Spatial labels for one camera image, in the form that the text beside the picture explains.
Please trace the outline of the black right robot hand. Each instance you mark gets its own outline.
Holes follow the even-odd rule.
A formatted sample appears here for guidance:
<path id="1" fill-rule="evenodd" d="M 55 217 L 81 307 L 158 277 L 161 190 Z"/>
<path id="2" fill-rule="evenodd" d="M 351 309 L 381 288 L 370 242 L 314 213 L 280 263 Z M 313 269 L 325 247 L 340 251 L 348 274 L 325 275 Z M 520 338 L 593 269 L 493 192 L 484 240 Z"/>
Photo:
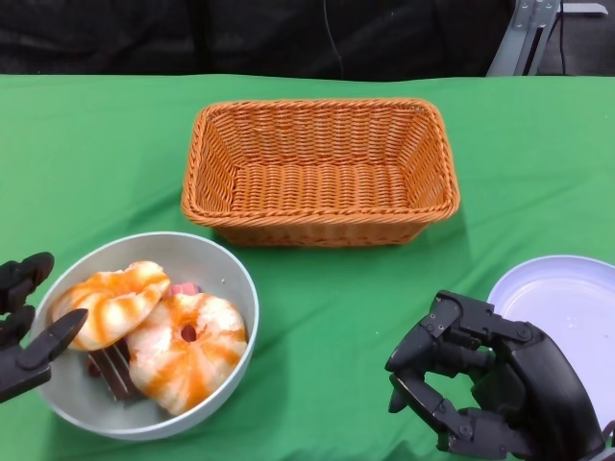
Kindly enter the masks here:
<path id="1" fill-rule="evenodd" d="M 410 408 L 441 451 L 488 460 L 611 460 L 590 397 L 554 340 L 490 303 L 440 291 L 388 358 L 389 410 Z"/>

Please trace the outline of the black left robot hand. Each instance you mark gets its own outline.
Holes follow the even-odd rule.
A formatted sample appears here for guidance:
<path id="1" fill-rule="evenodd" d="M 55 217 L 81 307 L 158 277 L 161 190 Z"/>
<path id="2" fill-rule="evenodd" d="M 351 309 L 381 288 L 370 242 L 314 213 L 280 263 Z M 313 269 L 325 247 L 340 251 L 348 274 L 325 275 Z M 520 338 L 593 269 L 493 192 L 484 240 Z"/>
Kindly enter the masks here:
<path id="1" fill-rule="evenodd" d="M 1 401 L 14 399 L 51 378 L 51 363 L 76 338 L 88 311 L 76 309 L 51 324 L 27 347 L 20 345 L 36 309 L 27 298 L 49 277 L 54 257 L 46 252 L 1 265 Z"/>

